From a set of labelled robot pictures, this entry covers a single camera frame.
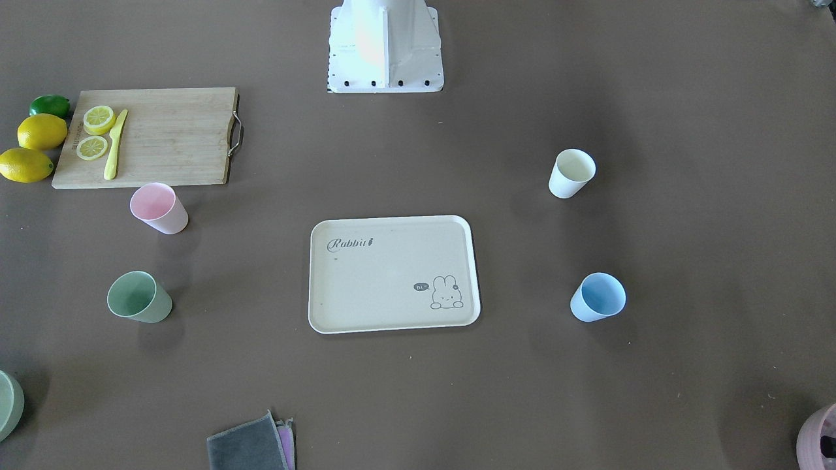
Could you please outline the cream cup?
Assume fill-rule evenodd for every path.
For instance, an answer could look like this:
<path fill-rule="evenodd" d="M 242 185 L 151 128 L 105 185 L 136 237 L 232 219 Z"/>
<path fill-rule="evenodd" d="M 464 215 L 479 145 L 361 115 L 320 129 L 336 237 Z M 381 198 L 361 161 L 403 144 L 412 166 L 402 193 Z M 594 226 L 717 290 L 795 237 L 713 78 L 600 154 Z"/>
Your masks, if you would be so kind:
<path fill-rule="evenodd" d="M 596 164 L 581 149 L 565 149 L 556 156 L 549 179 L 549 190 L 558 198 L 570 198 L 583 188 L 596 174 Z"/>

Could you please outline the pink cup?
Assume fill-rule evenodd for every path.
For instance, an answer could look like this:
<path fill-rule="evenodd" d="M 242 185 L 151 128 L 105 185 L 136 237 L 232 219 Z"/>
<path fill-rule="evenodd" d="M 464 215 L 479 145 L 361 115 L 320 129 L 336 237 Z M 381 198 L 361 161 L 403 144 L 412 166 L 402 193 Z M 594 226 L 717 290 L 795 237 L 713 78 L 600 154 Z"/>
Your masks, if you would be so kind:
<path fill-rule="evenodd" d="M 165 234 L 181 232 L 189 217 L 175 191 L 164 183 L 152 182 L 138 188 L 129 210 L 142 222 Z"/>

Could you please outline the cream rabbit tray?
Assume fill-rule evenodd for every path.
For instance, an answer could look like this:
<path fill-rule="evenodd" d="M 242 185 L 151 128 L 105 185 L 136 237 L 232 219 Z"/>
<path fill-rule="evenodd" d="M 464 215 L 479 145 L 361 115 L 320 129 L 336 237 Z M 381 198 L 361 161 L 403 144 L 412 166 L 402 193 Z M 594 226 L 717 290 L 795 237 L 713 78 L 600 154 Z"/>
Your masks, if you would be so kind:
<path fill-rule="evenodd" d="M 326 220 L 312 229 L 308 321 L 317 332 L 464 326 L 480 313 L 463 217 Z"/>

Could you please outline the blue cup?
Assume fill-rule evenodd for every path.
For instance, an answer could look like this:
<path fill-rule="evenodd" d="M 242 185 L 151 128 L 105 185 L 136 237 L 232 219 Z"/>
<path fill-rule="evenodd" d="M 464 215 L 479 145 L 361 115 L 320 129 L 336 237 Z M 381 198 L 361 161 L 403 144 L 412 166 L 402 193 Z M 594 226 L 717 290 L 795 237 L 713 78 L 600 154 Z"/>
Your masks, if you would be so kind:
<path fill-rule="evenodd" d="M 570 302 L 573 315 L 583 322 L 594 322 L 618 315 L 626 304 L 622 283 L 611 274 L 588 274 Z"/>

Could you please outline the grey folded cloth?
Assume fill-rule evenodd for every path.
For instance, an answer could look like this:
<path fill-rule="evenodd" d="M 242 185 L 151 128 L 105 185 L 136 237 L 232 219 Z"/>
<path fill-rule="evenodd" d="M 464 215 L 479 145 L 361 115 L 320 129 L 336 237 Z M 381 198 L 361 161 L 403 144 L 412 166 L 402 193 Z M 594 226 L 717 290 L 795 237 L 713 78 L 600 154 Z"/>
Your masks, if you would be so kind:
<path fill-rule="evenodd" d="M 211 469 L 295 469 L 295 421 L 272 413 L 207 437 Z"/>

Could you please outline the wooden cutting board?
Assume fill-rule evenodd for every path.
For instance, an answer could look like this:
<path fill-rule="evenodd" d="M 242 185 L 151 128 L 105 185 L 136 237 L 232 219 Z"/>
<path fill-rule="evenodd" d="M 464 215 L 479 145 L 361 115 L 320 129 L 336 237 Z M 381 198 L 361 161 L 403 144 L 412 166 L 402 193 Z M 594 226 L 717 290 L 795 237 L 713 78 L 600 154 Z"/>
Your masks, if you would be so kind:
<path fill-rule="evenodd" d="M 84 113 L 95 105 L 127 110 L 117 174 L 103 176 L 105 159 L 85 161 L 76 147 L 87 134 Z M 78 96 L 68 136 L 52 176 L 56 189 L 215 185 L 227 181 L 237 88 L 84 90 Z"/>

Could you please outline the green cup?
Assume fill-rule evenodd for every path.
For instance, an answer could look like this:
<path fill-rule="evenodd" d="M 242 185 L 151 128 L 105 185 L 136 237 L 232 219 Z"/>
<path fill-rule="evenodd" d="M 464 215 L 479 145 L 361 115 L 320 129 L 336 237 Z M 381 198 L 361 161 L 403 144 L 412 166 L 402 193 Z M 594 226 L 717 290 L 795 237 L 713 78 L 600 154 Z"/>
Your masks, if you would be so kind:
<path fill-rule="evenodd" d="M 172 300 L 149 273 L 133 271 L 114 281 L 106 297 L 114 315 L 141 323 L 158 323 L 170 315 Z"/>

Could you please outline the yellow plastic knife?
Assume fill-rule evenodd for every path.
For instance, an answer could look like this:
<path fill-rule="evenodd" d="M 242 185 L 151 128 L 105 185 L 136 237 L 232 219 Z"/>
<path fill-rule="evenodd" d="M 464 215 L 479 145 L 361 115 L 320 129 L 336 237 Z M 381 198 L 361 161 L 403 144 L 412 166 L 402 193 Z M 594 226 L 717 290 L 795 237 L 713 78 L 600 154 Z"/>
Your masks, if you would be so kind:
<path fill-rule="evenodd" d="M 128 116 L 128 109 L 122 110 L 114 122 L 113 128 L 110 129 L 108 135 L 110 136 L 111 144 L 108 150 L 108 157 L 106 159 L 103 178 L 105 180 L 113 180 L 116 178 L 118 169 L 118 155 L 120 150 L 120 140 L 123 131 L 123 125 Z"/>

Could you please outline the lemon slice lower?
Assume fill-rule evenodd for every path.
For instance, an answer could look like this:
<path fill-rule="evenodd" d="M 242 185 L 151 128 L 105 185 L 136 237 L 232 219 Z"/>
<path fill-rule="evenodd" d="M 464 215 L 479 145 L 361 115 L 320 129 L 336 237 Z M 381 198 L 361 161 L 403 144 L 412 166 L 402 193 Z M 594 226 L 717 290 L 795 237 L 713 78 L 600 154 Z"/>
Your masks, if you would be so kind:
<path fill-rule="evenodd" d="M 108 153 L 108 140 L 102 136 L 88 136 L 78 143 L 75 152 L 85 161 L 104 157 Z"/>

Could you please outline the lemon slice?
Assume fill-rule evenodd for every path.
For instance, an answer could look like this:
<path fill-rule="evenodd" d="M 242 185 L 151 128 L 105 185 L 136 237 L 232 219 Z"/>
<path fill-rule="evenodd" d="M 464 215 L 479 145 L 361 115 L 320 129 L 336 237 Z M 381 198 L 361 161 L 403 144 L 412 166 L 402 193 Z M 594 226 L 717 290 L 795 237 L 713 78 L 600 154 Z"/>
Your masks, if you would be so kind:
<path fill-rule="evenodd" d="M 75 152 L 85 161 L 104 157 L 108 153 L 108 140 L 102 136 L 88 136 L 78 143 Z"/>
<path fill-rule="evenodd" d="M 102 136 L 116 124 L 116 116 L 108 105 L 96 105 L 84 113 L 83 128 L 90 136 Z"/>

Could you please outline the lemon slice upper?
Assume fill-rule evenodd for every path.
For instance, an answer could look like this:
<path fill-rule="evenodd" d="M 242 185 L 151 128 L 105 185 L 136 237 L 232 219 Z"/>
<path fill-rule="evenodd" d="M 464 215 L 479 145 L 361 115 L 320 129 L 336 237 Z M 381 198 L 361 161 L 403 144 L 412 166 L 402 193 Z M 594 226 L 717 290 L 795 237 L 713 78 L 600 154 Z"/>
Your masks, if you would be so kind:
<path fill-rule="evenodd" d="M 116 116 L 108 105 L 96 105 L 84 113 L 83 128 L 90 136 L 102 136 L 116 124 Z"/>

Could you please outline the yellow lemon near board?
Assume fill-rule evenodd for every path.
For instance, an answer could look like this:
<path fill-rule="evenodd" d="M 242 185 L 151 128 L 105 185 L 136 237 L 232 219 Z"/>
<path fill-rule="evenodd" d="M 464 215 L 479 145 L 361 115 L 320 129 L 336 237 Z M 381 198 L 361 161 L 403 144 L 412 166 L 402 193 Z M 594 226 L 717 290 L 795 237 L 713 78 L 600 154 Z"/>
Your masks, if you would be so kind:
<path fill-rule="evenodd" d="M 50 114 L 29 116 L 17 130 L 19 146 L 36 151 L 48 151 L 62 146 L 67 134 L 65 119 Z"/>

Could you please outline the green lime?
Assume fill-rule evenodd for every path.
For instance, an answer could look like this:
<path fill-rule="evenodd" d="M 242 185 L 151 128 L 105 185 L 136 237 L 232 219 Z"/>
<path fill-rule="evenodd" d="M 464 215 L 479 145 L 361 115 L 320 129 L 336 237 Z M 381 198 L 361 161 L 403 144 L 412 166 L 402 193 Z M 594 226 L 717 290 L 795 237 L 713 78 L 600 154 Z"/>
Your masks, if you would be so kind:
<path fill-rule="evenodd" d="M 35 116 L 40 114 L 57 116 L 60 119 L 65 119 L 71 111 L 71 101 L 62 95 L 41 95 L 29 105 L 29 115 Z"/>

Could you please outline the yellow lemon outer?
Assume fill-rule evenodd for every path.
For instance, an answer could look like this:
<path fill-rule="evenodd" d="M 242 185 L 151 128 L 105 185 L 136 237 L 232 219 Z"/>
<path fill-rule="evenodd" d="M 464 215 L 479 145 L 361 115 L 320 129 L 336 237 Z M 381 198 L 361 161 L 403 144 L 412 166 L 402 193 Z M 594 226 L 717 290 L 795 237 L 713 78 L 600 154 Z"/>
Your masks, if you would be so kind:
<path fill-rule="evenodd" d="M 1 173 L 6 179 L 31 183 L 47 178 L 54 170 L 54 164 L 44 152 L 24 147 L 15 147 L 1 155 Z"/>

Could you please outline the green bowl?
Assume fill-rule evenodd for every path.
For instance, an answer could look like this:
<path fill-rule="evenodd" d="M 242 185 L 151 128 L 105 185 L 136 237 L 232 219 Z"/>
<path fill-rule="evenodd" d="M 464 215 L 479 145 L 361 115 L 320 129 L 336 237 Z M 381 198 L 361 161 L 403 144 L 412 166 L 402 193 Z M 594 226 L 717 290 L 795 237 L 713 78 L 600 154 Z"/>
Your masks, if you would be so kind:
<path fill-rule="evenodd" d="M 1 434 L 5 440 L 16 428 L 24 410 L 24 392 L 21 384 L 5 371 L 1 371 Z"/>

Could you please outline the pink bowl with ice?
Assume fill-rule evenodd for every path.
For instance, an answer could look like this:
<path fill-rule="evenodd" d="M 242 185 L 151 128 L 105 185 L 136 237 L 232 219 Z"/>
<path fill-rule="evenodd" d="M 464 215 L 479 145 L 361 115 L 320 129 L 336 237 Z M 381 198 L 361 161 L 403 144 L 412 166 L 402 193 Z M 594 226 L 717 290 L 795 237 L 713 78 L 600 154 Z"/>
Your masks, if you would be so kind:
<path fill-rule="evenodd" d="M 835 404 L 812 414 L 798 432 L 797 463 L 800 469 L 835 469 Z"/>

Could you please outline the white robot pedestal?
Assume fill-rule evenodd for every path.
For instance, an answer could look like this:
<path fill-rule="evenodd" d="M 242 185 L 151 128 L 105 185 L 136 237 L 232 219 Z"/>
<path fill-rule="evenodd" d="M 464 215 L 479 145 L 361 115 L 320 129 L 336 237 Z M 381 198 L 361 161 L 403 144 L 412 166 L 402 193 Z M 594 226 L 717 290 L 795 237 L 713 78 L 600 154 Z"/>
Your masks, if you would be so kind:
<path fill-rule="evenodd" d="M 424 1 L 344 1 L 330 13 L 331 93 L 431 93 L 444 86 L 438 13 Z"/>

